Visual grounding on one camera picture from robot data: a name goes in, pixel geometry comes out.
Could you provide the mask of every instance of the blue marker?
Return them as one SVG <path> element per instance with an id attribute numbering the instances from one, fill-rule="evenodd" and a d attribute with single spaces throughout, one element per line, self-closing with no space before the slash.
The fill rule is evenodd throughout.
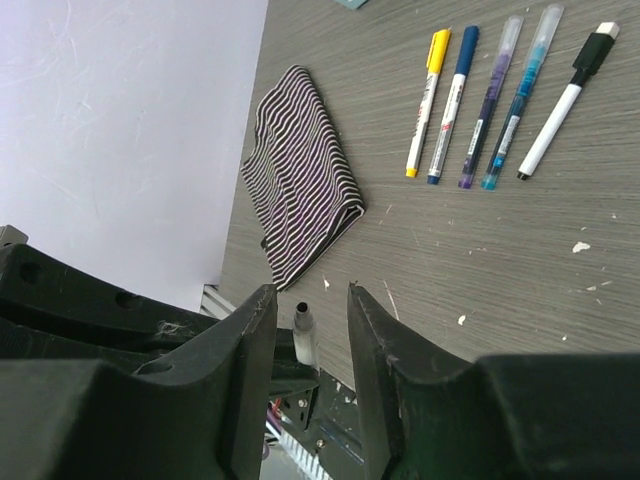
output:
<path id="1" fill-rule="evenodd" d="M 447 155 L 447 149 L 449 148 L 449 141 L 451 140 L 451 133 L 453 132 L 453 124 L 456 121 L 456 115 L 458 114 L 458 107 L 460 106 L 460 100 L 462 99 L 462 90 L 464 89 L 464 83 L 469 75 L 471 69 L 471 61 L 473 60 L 473 53 L 476 50 L 476 44 L 478 43 L 478 35 L 480 30 L 475 25 L 464 29 L 462 35 L 462 44 L 460 45 L 460 53 L 458 54 L 458 63 L 456 63 L 456 71 L 451 81 L 451 90 L 449 90 L 449 99 L 447 100 L 447 106 L 444 108 L 444 115 L 442 116 L 442 122 L 440 123 L 440 134 L 438 135 L 438 141 L 436 142 L 436 150 L 433 152 L 433 159 L 429 166 L 429 174 L 427 176 L 427 183 L 430 185 L 437 185 L 442 174 L 442 167 L 444 166 L 444 157 Z"/>
<path id="2" fill-rule="evenodd" d="M 518 123 L 520 123 L 524 109 L 527 106 L 527 101 L 533 90 L 533 84 L 536 82 L 540 67 L 547 56 L 551 40 L 553 40 L 553 35 L 556 33 L 556 28 L 558 28 L 558 23 L 560 23 L 560 17 L 562 17 L 563 11 L 564 7 L 562 5 L 553 4 L 549 5 L 545 8 L 544 12 L 542 12 L 536 34 L 531 42 L 527 60 L 524 63 L 524 76 L 520 81 L 515 97 L 513 97 L 507 119 L 502 126 L 502 132 L 500 132 L 498 143 L 487 167 L 487 173 L 482 181 L 482 188 L 486 190 L 495 190 L 496 188 L 496 182 L 502 171 L 504 161 L 507 158 L 511 141 L 515 135 Z"/>

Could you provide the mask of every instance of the purple pen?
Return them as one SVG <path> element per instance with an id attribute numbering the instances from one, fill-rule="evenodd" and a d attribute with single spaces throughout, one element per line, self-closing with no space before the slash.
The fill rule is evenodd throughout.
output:
<path id="1" fill-rule="evenodd" d="M 504 83 L 507 70 L 509 70 L 509 65 L 511 64 L 513 51 L 516 48 L 518 36 L 520 35 L 522 21 L 522 17 L 514 15 L 509 17 L 507 22 L 504 24 L 502 36 L 500 37 L 500 44 L 498 46 L 498 54 L 496 55 L 493 70 L 491 72 L 489 88 L 487 89 L 487 94 L 484 97 L 484 102 L 482 103 L 482 109 L 480 110 L 480 116 L 476 122 L 476 127 L 473 129 L 471 145 L 469 145 L 467 158 L 465 159 L 464 166 L 462 167 L 462 177 L 458 182 L 458 186 L 460 188 L 471 188 L 471 184 L 473 183 L 473 175 L 476 172 L 476 167 L 480 160 L 482 147 L 487 139 L 489 123 L 491 122 L 491 117 L 496 109 L 502 84 Z"/>

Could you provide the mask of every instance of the folded cloth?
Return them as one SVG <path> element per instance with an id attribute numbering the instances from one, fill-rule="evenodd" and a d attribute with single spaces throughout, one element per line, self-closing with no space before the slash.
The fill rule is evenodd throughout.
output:
<path id="1" fill-rule="evenodd" d="M 309 73 L 290 67 L 258 105 L 256 144 L 241 167 L 282 291 L 365 212 Z"/>

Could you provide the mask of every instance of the gray wood surface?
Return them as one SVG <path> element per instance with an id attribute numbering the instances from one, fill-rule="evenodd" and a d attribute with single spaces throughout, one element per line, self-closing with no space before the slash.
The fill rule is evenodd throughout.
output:
<path id="1" fill-rule="evenodd" d="M 368 205 L 360 220 L 289 291 L 280 319 L 307 301 L 320 323 L 322 366 L 353 385 L 346 326 L 349 282 L 399 320 L 465 359 L 495 352 L 627 351 L 640 345 L 640 2 L 568 0 L 498 188 L 457 187 L 509 15 L 525 23 L 485 147 L 481 179 L 547 1 L 371 0 L 350 12 L 330 0 L 272 0 L 255 108 L 292 64 L 309 68 Z M 622 32 L 535 176 L 518 166 L 601 21 Z M 480 41 L 439 186 L 426 167 L 462 31 Z M 435 30 L 452 27 L 419 178 L 404 176 Z M 244 182 L 236 189 L 222 294 L 239 304 L 271 275 Z M 590 249 L 573 253 L 578 242 Z M 462 325 L 461 316 L 466 316 Z"/>

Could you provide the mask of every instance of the screw hole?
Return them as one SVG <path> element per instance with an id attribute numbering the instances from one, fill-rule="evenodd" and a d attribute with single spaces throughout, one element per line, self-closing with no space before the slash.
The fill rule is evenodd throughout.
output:
<path id="1" fill-rule="evenodd" d="M 133 310 L 137 308 L 142 303 L 142 297 L 140 295 L 135 295 L 130 292 L 118 292 L 116 293 L 116 304 L 120 308 L 124 308 L 125 310 Z"/>
<path id="2" fill-rule="evenodd" d="M 164 362 L 151 362 L 140 367 L 138 375 L 149 375 L 151 373 L 164 373 L 173 368 L 170 363 Z"/>
<path id="3" fill-rule="evenodd" d="M 20 278 L 26 283 L 35 285 L 42 280 L 44 270 L 34 262 L 27 262 L 20 266 Z"/>

